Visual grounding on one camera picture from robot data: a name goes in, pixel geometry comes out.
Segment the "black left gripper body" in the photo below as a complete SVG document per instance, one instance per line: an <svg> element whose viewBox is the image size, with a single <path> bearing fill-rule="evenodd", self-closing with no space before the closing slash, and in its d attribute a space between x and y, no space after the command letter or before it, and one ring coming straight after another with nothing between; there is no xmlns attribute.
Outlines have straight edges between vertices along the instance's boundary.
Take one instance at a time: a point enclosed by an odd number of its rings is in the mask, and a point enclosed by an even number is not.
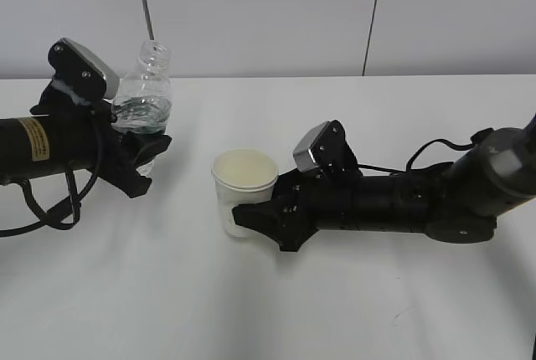
<svg viewBox="0 0 536 360"><path fill-rule="evenodd" d="M30 145L30 179L68 169L88 170L104 179L106 162L132 165L121 148L122 137L113 130L111 105L103 100L77 105L50 83L30 113L37 132Z"/></svg>

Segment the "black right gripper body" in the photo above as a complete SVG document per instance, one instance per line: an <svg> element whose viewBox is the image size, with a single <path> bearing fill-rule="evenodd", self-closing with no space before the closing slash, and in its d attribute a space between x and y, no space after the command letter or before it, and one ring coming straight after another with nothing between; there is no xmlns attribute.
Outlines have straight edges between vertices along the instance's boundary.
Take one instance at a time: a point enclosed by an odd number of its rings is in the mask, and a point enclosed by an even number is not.
<svg viewBox="0 0 536 360"><path fill-rule="evenodd" d="M358 226L351 214L351 189L362 180L363 174L357 169L343 169L338 174L322 172L322 181L308 200L298 201L296 195L282 197L285 204L304 208L318 230L354 231Z"/></svg>

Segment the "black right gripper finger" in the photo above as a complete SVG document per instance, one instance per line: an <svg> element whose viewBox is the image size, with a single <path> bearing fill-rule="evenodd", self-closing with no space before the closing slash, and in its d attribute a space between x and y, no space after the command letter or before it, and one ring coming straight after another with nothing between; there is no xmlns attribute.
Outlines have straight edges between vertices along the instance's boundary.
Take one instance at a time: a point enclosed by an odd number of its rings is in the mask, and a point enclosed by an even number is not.
<svg viewBox="0 0 536 360"><path fill-rule="evenodd" d="M275 200L281 196L296 195L298 201L308 200L312 196L314 188L321 181L321 170L300 172L298 169L293 169L278 177L271 199Z"/></svg>
<svg viewBox="0 0 536 360"><path fill-rule="evenodd" d="M249 203L232 208L234 222L273 240L280 251L298 251L318 229L297 205Z"/></svg>

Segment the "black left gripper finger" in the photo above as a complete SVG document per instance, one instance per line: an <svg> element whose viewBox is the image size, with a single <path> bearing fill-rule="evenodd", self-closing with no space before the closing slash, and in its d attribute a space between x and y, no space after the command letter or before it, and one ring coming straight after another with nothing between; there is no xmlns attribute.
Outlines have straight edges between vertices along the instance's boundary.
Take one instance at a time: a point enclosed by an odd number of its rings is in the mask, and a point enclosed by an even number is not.
<svg viewBox="0 0 536 360"><path fill-rule="evenodd" d="M128 198L145 195L151 186L151 179L140 175L130 164L122 166L118 162L104 164L104 180L121 190Z"/></svg>
<svg viewBox="0 0 536 360"><path fill-rule="evenodd" d="M141 167L165 152L171 142L172 138L161 132L140 134L128 131L121 139L121 148L134 167Z"/></svg>

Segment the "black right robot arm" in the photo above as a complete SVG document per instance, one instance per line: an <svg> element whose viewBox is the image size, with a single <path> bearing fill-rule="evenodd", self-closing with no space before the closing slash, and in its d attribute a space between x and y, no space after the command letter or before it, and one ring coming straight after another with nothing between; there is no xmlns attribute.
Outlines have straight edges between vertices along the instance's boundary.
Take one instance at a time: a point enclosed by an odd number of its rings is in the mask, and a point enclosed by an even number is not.
<svg viewBox="0 0 536 360"><path fill-rule="evenodd" d="M497 219L535 197L535 125L487 128L457 147L454 162L402 170L358 162L339 121L313 127L296 168L271 198L242 203L234 222L296 252L321 230L423 234L452 244L491 239Z"/></svg>

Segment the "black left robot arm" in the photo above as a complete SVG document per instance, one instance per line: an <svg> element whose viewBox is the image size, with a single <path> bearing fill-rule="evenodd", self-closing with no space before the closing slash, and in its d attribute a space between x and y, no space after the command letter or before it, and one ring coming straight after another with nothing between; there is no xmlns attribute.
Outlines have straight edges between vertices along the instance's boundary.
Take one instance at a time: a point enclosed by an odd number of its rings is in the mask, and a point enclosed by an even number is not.
<svg viewBox="0 0 536 360"><path fill-rule="evenodd" d="M122 134L113 128L105 100L75 103L51 85L30 117L1 120L1 184L85 169L129 198L147 193L152 180L137 169L165 152L172 138L161 132Z"/></svg>

